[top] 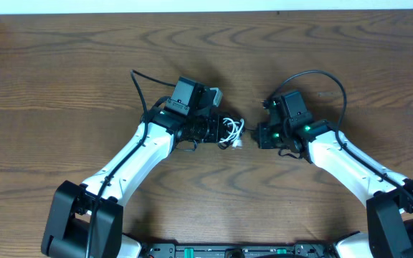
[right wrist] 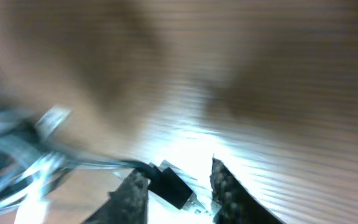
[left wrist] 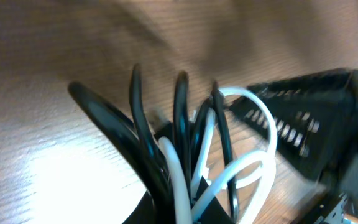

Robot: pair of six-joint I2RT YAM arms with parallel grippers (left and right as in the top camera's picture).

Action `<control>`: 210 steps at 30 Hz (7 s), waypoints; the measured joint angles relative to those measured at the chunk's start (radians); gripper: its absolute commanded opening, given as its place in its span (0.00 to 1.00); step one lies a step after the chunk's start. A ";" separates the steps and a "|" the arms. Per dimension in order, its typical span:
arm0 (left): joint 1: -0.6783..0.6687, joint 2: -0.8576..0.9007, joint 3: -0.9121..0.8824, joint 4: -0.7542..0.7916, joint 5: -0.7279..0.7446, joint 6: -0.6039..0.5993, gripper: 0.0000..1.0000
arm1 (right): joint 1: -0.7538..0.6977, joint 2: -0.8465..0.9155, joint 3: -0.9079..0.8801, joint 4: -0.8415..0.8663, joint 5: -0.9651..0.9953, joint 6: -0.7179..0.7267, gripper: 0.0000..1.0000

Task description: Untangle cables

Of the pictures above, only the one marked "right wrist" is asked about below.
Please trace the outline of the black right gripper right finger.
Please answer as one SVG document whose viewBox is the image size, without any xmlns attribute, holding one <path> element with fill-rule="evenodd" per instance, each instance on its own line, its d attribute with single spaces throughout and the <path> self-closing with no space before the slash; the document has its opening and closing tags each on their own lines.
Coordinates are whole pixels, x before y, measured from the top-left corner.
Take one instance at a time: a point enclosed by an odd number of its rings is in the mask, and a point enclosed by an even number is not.
<svg viewBox="0 0 358 224">
<path fill-rule="evenodd" d="M 216 158 L 212 162 L 210 182 L 213 201 L 221 206 L 214 217 L 215 224 L 283 224 Z"/>
</svg>

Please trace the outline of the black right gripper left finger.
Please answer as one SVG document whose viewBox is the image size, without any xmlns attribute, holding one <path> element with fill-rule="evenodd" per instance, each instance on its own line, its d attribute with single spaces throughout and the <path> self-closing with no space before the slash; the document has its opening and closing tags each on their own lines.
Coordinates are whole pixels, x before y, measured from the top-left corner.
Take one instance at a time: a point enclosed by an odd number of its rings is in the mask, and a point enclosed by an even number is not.
<svg viewBox="0 0 358 224">
<path fill-rule="evenodd" d="M 134 169 L 82 224 L 147 224 L 148 179 Z"/>
</svg>

